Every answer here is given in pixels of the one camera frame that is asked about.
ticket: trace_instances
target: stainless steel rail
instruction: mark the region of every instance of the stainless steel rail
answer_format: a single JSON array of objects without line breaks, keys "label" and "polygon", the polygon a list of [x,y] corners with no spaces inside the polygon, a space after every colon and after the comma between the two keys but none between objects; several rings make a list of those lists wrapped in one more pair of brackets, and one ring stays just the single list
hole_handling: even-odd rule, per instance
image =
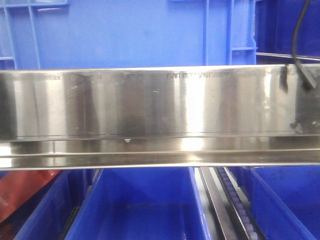
[{"label": "stainless steel rail", "polygon": [[0,71],[0,140],[0,170],[320,164],[320,90],[293,65]]},{"label": "stainless steel rail", "polygon": [[212,212],[216,217],[218,229],[220,231],[219,237],[222,240],[238,240],[236,231],[227,213],[225,204],[219,195],[219,190],[215,184],[209,168],[201,167],[199,169],[199,172]]}]

